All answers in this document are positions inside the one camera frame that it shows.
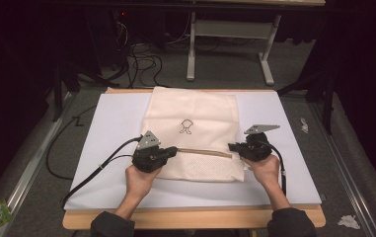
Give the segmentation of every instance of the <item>person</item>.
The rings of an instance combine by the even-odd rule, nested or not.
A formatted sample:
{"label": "person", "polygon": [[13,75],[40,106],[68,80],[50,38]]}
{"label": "person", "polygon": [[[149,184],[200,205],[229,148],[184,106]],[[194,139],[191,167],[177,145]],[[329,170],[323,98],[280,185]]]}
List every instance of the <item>person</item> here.
{"label": "person", "polygon": [[[262,184],[273,209],[272,220],[267,224],[269,237],[317,236],[314,224],[305,211],[293,208],[284,195],[279,182],[279,160],[269,155],[262,161],[243,159]],[[144,173],[134,166],[125,170],[126,194],[114,213],[102,212],[91,225],[94,237],[130,237],[134,234],[134,222],[130,220],[135,208],[148,195],[161,168]]]}

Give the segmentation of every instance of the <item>wire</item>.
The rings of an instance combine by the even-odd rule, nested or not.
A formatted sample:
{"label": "wire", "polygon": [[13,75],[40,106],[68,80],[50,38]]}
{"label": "wire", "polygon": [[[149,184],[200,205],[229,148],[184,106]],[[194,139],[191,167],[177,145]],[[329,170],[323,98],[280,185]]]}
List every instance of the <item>wire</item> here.
{"label": "wire", "polygon": [[281,182],[282,182],[282,191],[286,195],[286,171],[285,171],[285,166],[283,164],[282,155],[280,155],[280,152],[272,144],[265,143],[265,142],[259,141],[259,140],[257,140],[257,142],[260,143],[260,144],[262,144],[262,145],[266,145],[266,146],[270,147],[272,150],[274,150],[274,152],[276,152],[277,156],[279,157],[279,161],[280,161],[280,175],[281,175]]}
{"label": "wire", "polygon": [[178,39],[174,40],[174,41],[166,42],[166,44],[167,44],[167,45],[170,45],[170,44],[172,44],[172,43],[175,43],[175,42],[179,42],[179,41],[183,41],[183,40],[188,39],[189,37],[186,37],[186,33],[187,33],[187,31],[188,31],[189,23],[190,23],[190,13],[188,14],[188,20],[187,20],[187,24],[186,24],[186,26],[185,26],[185,30],[184,30],[184,32],[181,34],[181,36],[180,36]]}
{"label": "wire", "polygon": [[73,234],[71,235],[71,237],[76,237],[78,233],[79,233],[79,231],[78,231],[78,230],[75,230],[75,231],[73,232]]}
{"label": "wire", "polygon": [[200,49],[199,47],[198,47],[198,43],[196,43],[195,44],[195,50],[197,50],[197,51],[203,51],[203,52],[210,52],[210,51],[213,51],[213,50],[215,50],[216,48],[218,48],[218,46],[220,45],[220,43],[221,43],[221,41],[219,40],[219,39],[213,39],[214,41],[216,41],[216,45],[213,47],[213,48],[211,48],[211,49]]}
{"label": "wire", "polygon": [[142,50],[142,51],[137,51],[137,52],[135,52],[135,53],[137,53],[137,54],[143,54],[143,53],[146,53],[146,52],[148,52],[148,51],[151,50],[151,45],[152,45],[152,43],[137,43],[137,44],[134,44],[134,45],[133,45],[133,47],[134,47],[133,50],[134,50],[134,52],[135,52],[135,48],[136,48],[136,47],[147,46],[146,49],[144,49],[144,50]]}
{"label": "wire", "polygon": [[127,144],[133,142],[133,141],[140,141],[142,138],[142,135],[139,136],[139,137],[135,137],[135,138],[132,138],[132,139],[129,139],[127,141],[125,141],[122,145],[120,145],[120,147],[114,151],[111,156],[102,164],[99,166],[98,169],[96,169],[88,178],[86,178],[82,183],[80,183],[78,186],[76,186],[74,189],[72,189],[65,197],[64,199],[61,201],[61,207],[62,209],[64,209],[64,206],[65,204],[67,203],[68,199],[73,196],[77,191],[79,191],[83,186],[85,186],[87,183],[89,183],[91,180],[93,180],[93,178],[95,178],[101,171],[103,171],[108,165],[109,163],[111,162],[111,160],[114,160],[116,159],[117,157],[114,157],[114,155],[119,152],[124,146],[126,146]]}
{"label": "wire", "polygon": [[91,80],[86,80],[82,77],[77,77],[79,81],[82,81],[82,82],[88,83],[88,84],[99,84],[100,83],[104,86],[109,86],[109,87],[112,87],[112,88],[119,87],[119,84],[113,83],[111,81],[121,77],[129,69],[129,63],[128,63],[126,57],[127,57],[127,51],[129,50],[128,42],[129,42],[130,37],[129,37],[129,33],[128,33],[128,29],[127,29],[126,25],[121,23],[118,20],[117,17],[115,17],[114,27],[115,27],[115,33],[116,33],[116,36],[115,36],[114,39],[116,41],[117,54],[118,54],[118,57],[119,57],[118,61],[119,61],[119,64],[121,64],[119,71],[117,71],[114,75],[112,75],[108,78],[104,78],[102,75],[93,74],[93,73],[91,73],[87,70],[84,70],[84,68],[80,68],[77,65],[73,65],[72,63],[69,62],[69,64],[72,67],[76,68],[77,71],[82,72],[82,74],[88,76],[91,79]]}
{"label": "wire", "polygon": [[45,156],[45,166],[46,166],[46,169],[48,170],[49,174],[51,174],[52,176],[58,178],[58,179],[62,179],[62,180],[73,180],[73,178],[69,178],[69,177],[65,177],[65,176],[61,176],[61,175],[58,175],[56,174],[55,172],[53,172],[51,170],[51,168],[49,167],[49,157],[50,157],[50,153],[51,153],[51,149],[52,149],[52,146],[55,144],[55,142],[57,141],[58,137],[62,134],[62,132],[64,132],[64,130],[75,120],[75,119],[78,119],[81,115],[83,115],[84,113],[92,110],[93,108],[95,108],[96,106],[92,106],[88,109],[86,109],[85,111],[83,111],[82,113],[80,113],[79,115],[75,116],[75,117],[72,117],[72,120],[69,121],[66,125],[64,125],[64,127],[62,127],[62,129],[54,136],[54,138],[52,138],[52,141],[51,143],[49,144],[48,146],[48,149],[46,150],[46,156]]}
{"label": "wire", "polygon": [[135,83],[135,80],[136,80],[136,75],[138,74],[138,60],[137,60],[137,58],[136,58],[136,55],[135,55],[135,52],[134,52],[134,50],[135,50],[135,47],[133,46],[132,47],[132,56],[133,56],[133,58],[134,58],[134,63],[135,63],[135,67],[132,65],[132,67],[134,67],[135,68],[135,74],[134,74],[134,77],[133,77],[133,79],[131,80],[131,77],[130,77],[130,75],[129,75],[129,73],[128,73],[128,78],[129,78],[129,86],[128,86],[128,88],[130,88],[130,89],[133,89],[133,85],[134,85],[134,83]]}
{"label": "wire", "polygon": [[120,157],[131,157],[132,155],[120,155],[120,156],[115,156],[115,157],[113,157],[111,160],[110,160],[110,162],[112,162],[112,161],[114,161],[114,160],[116,160],[116,159],[118,159],[118,158],[120,158]]}
{"label": "wire", "polygon": [[222,43],[229,44],[229,45],[235,45],[235,46],[244,46],[244,45],[247,45],[247,44],[250,44],[250,43],[257,41],[258,39],[242,39],[242,40],[244,40],[244,42],[233,42],[233,41],[227,41],[227,40],[224,40],[224,39],[220,39],[220,41]]}
{"label": "wire", "polygon": [[[141,71],[140,74],[139,74],[140,83],[143,86],[146,86],[146,87],[161,86],[161,87],[170,88],[170,86],[161,84],[161,83],[159,83],[157,81],[157,76],[163,70],[163,61],[162,61],[161,57],[158,56],[158,55],[155,55],[155,54],[148,55],[148,54],[144,54],[144,53],[140,53],[139,55],[136,55],[136,53],[135,53],[135,47],[139,46],[139,45],[145,45],[145,44],[136,44],[136,45],[133,46],[133,48],[132,48],[132,57],[134,57],[134,62],[132,63],[132,67],[135,69],[135,72]],[[145,67],[143,67],[143,68],[140,68],[139,67],[139,62],[144,62],[144,61],[150,62],[150,64],[147,65],[147,66],[145,66]],[[144,73],[147,70],[153,69],[157,65],[159,65],[159,70],[153,76],[153,81],[154,81],[155,85],[148,85],[147,83],[144,82],[143,75],[144,75]],[[135,82],[135,79],[136,78],[134,77],[133,80],[131,81],[131,85],[130,86],[133,86],[133,84]]]}
{"label": "wire", "polygon": [[174,48],[174,49],[185,49],[185,48],[190,47],[190,43],[189,43],[189,41],[187,41],[188,39],[189,39],[189,37],[186,37],[184,39],[171,42],[171,43],[167,44],[167,46]]}

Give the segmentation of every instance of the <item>black cable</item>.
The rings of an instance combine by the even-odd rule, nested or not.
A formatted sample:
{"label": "black cable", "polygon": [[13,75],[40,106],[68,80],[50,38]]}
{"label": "black cable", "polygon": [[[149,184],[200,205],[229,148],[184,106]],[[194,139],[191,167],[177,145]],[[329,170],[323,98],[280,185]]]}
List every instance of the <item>black cable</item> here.
{"label": "black cable", "polygon": [[79,233],[79,231],[78,231],[78,230],[75,230],[75,231],[73,232],[73,234],[71,235],[71,237],[76,237],[78,233]]}
{"label": "black cable", "polygon": [[138,68],[138,70],[141,70],[141,73],[139,74],[139,81],[140,81],[140,83],[143,85],[143,86],[146,86],[146,87],[154,87],[154,85],[147,85],[145,82],[144,82],[144,80],[143,80],[143,78],[142,78],[142,75],[144,74],[144,72],[146,72],[148,69],[151,69],[151,68],[154,68],[154,67],[156,67],[156,61],[154,60],[154,58],[151,58],[151,57],[149,57],[149,56],[146,56],[146,57],[143,57],[143,58],[141,58],[140,59],[140,61],[149,61],[151,64],[149,65],[149,66],[147,66],[147,67],[145,67],[145,68],[142,68],[142,69],[139,69]]}
{"label": "black cable", "polygon": [[[142,51],[135,51],[135,48],[138,46],[138,47],[140,47],[141,45],[147,45],[148,47],[146,48],[146,49],[144,49],[144,50],[142,50]],[[148,51],[150,51],[151,50],[151,43],[138,43],[138,44],[135,44],[135,45],[133,45],[133,51],[134,51],[134,53],[136,53],[136,54],[143,54],[143,53],[146,53],[146,52],[148,52]]]}
{"label": "black cable", "polygon": [[175,42],[169,42],[168,44],[166,44],[166,46],[168,47],[171,47],[171,48],[174,48],[174,49],[185,49],[185,48],[189,48],[190,46],[190,42],[187,41],[189,40],[189,38],[185,38],[185,39],[180,39],[178,41],[175,41]]}
{"label": "black cable", "polygon": [[132,155],[120,155],[120,156],[115,156],[115,157],[113,157],[113,158],[110,160],[110,162],[112,162],[112,161],[114,161],[114,160],[116,160],[117,158],[120,158],[120,157],[130,157],[130,156],[132,156]]}
{"label": "black cable", "polygon": [[129,85],[127,88],[129,88],[129,86],[131,85],[131,74],[129,73],[129,70],[126,71],[126,75],[128,76],[128,81],[129,81]]}
{"label": "black cable", "polygon": [[228,45],[244,46],[244,45],[247,45],[247,44],[250,44],[250,43],[257,41],[257,39],[245,39],[244,42],[232,42],[232,41],[227,41],[227,40],[224,40],[224,39],[219,39],[219,41],[222,42],[222,43],[228,44]]}
{"label": "black cable", "polygon": [[[206,41],[207,39],[206,38],[199,38],[197,40],[197,42],[200,42],[200,41]],[[219,39],[210,39],[210,40],[213,40],[213,41],[216,41],[216,45],[212,48],[212,49],[200,49],[199,46],[200,46],[200,43],[196,43],[195,44],[195,47],[194,49],[197,50],[197,51],[202,51],[202,52],[210,52],[210,51],[213,51],[215,50],[216,48],[218,48],[218,46],[220,45],[221,41]]]}
{"label": "black cable", "polygon": [[285,166],[283,165],[283,158],[282,155],[280,155],[280,152],[274,147],[272,144],[265,143],[263,141],[257,140],[258,143],[270,147],[274,152],[276,152],[277,156],[279,157],[280,161],[280,175],[281,175],[281,182],[282,182],[282,191],[286,195],[286,171]]}
{"label": "black cable", "polygon": [[[112,80],[116,79],[116,78],[119,78],[120,76],[122,76],[129,68],[129,63],[128,61],[125,59],[125,61],[122,63],[122,65],[120,66],[120,69],[118,72],[116,72],[114,75],[108,77],[108,78],[104,78],[100,75],[97,75],[97,77],[99,79],[102,79],[102,80],[105,80],[105,81],[108,81],[108,82],[111,82]],[[93,78],[89,77],[90,79],[92,80],[86,80],[84,78],[81,78],[81,77],[78,77],[78,80],[79,81],[82,81],[82,82],[85,82],[85,83],[88,83],[88,84],[98,84],[99,83],[99,80],[93,80]]]}
{"label": "black cable", "polygon": [[177,42],[180,42],[180,41],[183,41],[183,40],[190,39],[190,36],[186,37],[186,33],[187,33],[188,27],[190,25],[190,15],[191,15],[191,13],[188,13],[188,19],[187,19],[187,23],[186,23],[186,26],[185,26],[185,30],[182,32],[181,36],[179,38],[177,38],[176,40],[166,42],[166,45],[171,45],[172,43],[177,43]]}
{"label": "black cable", "polygon": [[161,87],[166,87],[166,88],[170,88],[169,86],[167,85],[164,85],[164,84],[160,84],[157,82],[157,75],[162,71],[163,69],[163,61],[161,59],[161,57],[159,57],[158,55],[151,55],[152,58],[156,57],[157,59],[159,59],[160,61],[160,69],[156,72],[156,74],[154,74],[153,76],[153,80],[154,82],[156,83],[157,86],[161,86]]}
{"label": "black cable", "polygon": [[54,138],[52,138],[52,141],[51,143],[49,144],[47,150],[46,150],[46,156],[45,156],[45,166],[46,166],[46,169],[48,170],[49,174],[51,174],[52,176],[58,178],[58,179],[62,179],[62,180],[73,180],[73,178],[69,178],[69,177],[64,177],[64,176],[60,176],[60,175],[57,175],[55,174],[55,172],[53,172],[51,170],[51,168],[49,167],[49,155],[51,153],[51,149],[52,149],[52,146],[54,145],[54,143],[57,141],[58,137],[62,134],[62,132],[64,132],[64,130],[77,118],[79,118],[81,115],[83,115],[84,113],[90,111],[91,109],[95,108],[96,106],[92,106],[88,109],[86,109],[85,111],[83,111],[82,113],[80,113],[79,115],[75,116],[75,117],[72,117],[72,120],[69,121],[66,125],[64,125],[64,127],[62,127],[62,129],[54,136]]}
{"label": "black cable", "polygon": [[128,77],[129,77],[129,86],[128,86],[128,88],[129,89],[133,89],[133,86],[134,86],[134,83],[135,83],[135,80],[136,80],[136,75],[138,74],[138,60],[136,58],[134,50],[135,50],[135,46],[132,48],[132,51],[131,51],[132,52],[132,56],[134,58],[134,63],[136,65],[135,66],[135,74],[134,74],[133,79],[131,80],[131,78],[129,76],[129,73],[128,73]]}
{"label": "black cable", "polygon": [[74,189],[72,189],[61,201],[61,208],[64,209],[65,203],[68,201],[68,199],[73,196],[77,191],[79,191],[83,186],[85,186],[87,183],[89,183],[93,178],[95,178],[101,171],[103,171],[107,165],[111,162],[111,160],[115,159],[114,155],[120,151],[124,146],[127,144],[133,142],[133,141],[140,141],[142,138],[142,135],[139,137],[132,138],[130,140],[125,141],[120,147],[112,153],[112,155],[102,164],[99,166],[98,169],[96,169],[88,178],[86,178],[83,182],[81,182],[78,186],[76,186]]}
{"label": "black cable", "polygon": [[120,77],[121,75],[123,75],[125,73],[125,71],[127,70],[127,61],[125,60],[124,63],[122,63],[122,66],[121,66],[121,69],[122,70],[119,70],[115,75],[109,77],[109,78],[103,78],[97,74],[94,74],[92,73],[91,71],[89,70],[86,70],[84,69],[83,67],[80,67],[78,66],[77,64],[71,62],[71,61],[66,61],[65,62],[70,68],[72,68],[73,70],[75,70],[76,72],[80,72],[81,74],[83,75],[86,75],[88,76],[90,79],[104,85],[104,86],[108,86],[108,87],[112,87],[112,88],[116,88],[116,87],[119,87],[119,83],[113,83],[111,82],[113,79],[116,79],[118,77]]}

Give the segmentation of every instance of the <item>wooden table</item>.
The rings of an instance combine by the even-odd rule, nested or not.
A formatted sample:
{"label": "wooden table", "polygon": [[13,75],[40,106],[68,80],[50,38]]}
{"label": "wooden table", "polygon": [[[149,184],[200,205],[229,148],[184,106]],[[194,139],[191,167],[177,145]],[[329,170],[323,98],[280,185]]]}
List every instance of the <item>wooden table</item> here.
{"label": "wooden table", "polygon": [[[224,92],[227,90],[204,90]],[[112,93],[151,93],[151,90],[107,90]],[[319,204],[293,204],[306,211],[316,227],[326,224],[326,218]],[[112,212],[112,208],[68,209],[63,226],[67,229],[90,229],[92,220],[102,211]],[[271,220],[269,204],[259,206],[205,206],[205,207],[166,207],[137,208],[132,215],[136,229],[256,229],[265,228]]]}

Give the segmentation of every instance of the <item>dark sleeve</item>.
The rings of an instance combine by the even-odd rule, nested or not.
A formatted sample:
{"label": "dark sleeve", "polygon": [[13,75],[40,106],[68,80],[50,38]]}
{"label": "dark sleeve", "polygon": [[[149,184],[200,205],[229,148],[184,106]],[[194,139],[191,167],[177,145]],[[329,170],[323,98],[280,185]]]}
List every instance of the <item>dark sleeve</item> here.
{"label": "dark sleeve", "polygon": [[90,232],[92,237],[132,237],[134,225],[131,220],[104,211],[92,221]]}
{"label": "dark sleeve", "polygon": [[269,237],[312,237],[317,236],[313,222],[307,213],[295,208],[274,211],[272,220],[267,224]]}

